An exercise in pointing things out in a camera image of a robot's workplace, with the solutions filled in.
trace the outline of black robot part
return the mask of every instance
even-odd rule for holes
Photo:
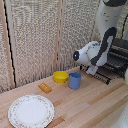
[[[79,52],[78,51],[75,51],[74,54],[73,54],[73,59],[75,61],[77,61],[79,59]]]
[[[104,4],[109,7],[118,7],[124,5],[126,2],[127,0],[109,0],[108,2],[104,2]]]
[[[103,52],[105,52],[107,50],[107,47],[108,47],[108,38],[109,36],[113,36],[113,40],[115,39],[116,37],[116,33],[117,33],[117,29],[112,27],[112,28],[109,28],[105,34],[104,34],[104,37],[103,37],[103,41],[102,41],[102,44],[101,44],[101,47],[100,47],[100,50],[99,50],[99,53],[97,56],[95,56],[94,58],[91,59],[91,64],[96,66],[96,63],[97,61],[100,59],[101,55]]]

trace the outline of blue cup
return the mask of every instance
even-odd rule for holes
[[[78,72],[73,72],[69,74],[69,87],[72,89],[78,89],[80,87],[82,75]]]

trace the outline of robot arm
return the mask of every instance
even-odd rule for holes
[[[97,67],[104,65],[108,61],[108,53],[117,33],[117,22],[126,1],[101,0],[95,19],[101,43],[89,42],[84,48],[78,50],[77,54],[75,52],[73,55],[76,62],[90,66],[86,73],[94,75],[96,69],[98,69]]]

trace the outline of plate rim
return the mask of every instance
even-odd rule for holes
[[[8,119],[9,119],[9,122],[10,122],[15,128],[18,128],[18,127],[11,121],[11,119],[10,119],[10,111],[11,111],[11,108],[12,108],[12,106],[14,105],[14,103],[15,103],[18,99],[20,99],[20,98],[22,98],[22,97],[25,97],[25,96],[41,96],[41,95],[36,95],[36,94],[24,95],[24,96],[21,96],[21,97],[17,98],[17,99],[11,104],[11,106],[9,107],[9,110],[8,110]],[[51,120],[48,122],[48,124],[46,124],[44,127],[42,127],[42,128],[45,128],[46,126],[48,126],[48,125],[52,122],[52,120],[53,120],[53,118],[54,118],[54,115],[55,115],[55,108],[54,108],[53,103],[52,103],[48,98],[46,98],[46,97],[44,97],[44,96],[41,96],[41,97],[43,97],[43,98],[45,98],[46,100],[48,100],[48,101],[50,102],[50,104],[52,105],[52,107],[53,107],[53,115],[52,115]]]

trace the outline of cable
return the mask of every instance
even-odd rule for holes
[[[124,20],[124,23],[123,23],[123,29],[122,29],[122,36],[121,36],[121,39],[123,38],[124,27],[125,27],[125,23],[126,23],[127,17],[128,17],[128,14],[126,15],[125,20]]]

